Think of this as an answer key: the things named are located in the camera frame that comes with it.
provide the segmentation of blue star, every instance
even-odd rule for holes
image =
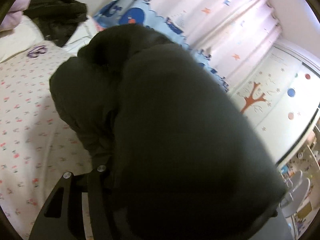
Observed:
[[[228,1],[228,0],[224,0],[224,2],[223,2],[225,5],[228,5],[228,6],[230,6],[230,1]]]

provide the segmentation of pink dot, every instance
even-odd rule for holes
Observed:
[[[293,114],[293,113],[289,113],[289,114],[288,114],[288,118],[289,118],[290,120],[293,120],[293,119],[294,119],[294,114]]]

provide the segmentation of sailboat print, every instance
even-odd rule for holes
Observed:
[[[176,34],[182,34],[184,25],[185,25],[185,14],[186,11],[183,11],[183,13],[167,17],[165,20],[165,23],[168,25],[168,27]]]

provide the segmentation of tree decal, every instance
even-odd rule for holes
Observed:
[[[252,106],[254,103],[256,102],[266,102],[267,100],[264,98],[265,97],[265,93],[262,93],[261,96],[259,96],[257,99],[253,98],[253,94],[255,92],[255,90],[261,85],[261,83],[253,83],[253,89],[250,93],[250,95],[248,97],[244,97],[245,100],[245,106],[244,108],[242,108],[241,110],[241,114],[243,114],[250,106]]]

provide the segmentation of star print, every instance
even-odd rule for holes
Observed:
[[[208,9],[207,7],[205,7],[203,10],[201,10],[202,12],[204,12],[206,15],[209,15],[211,13],[211,9]]]
[[[223,3],[224,3],[225,5],[230,6],[230,4],[229,4],[229,3],[230,3],[230,1],[228,1],[228,0],[224,0],[224,1],[223,1]]]
[[[240,59],[240,56],[239,56],[238,54],[234,54],[232,57],[234,57],[234,58],[235,58],[235,60]]]

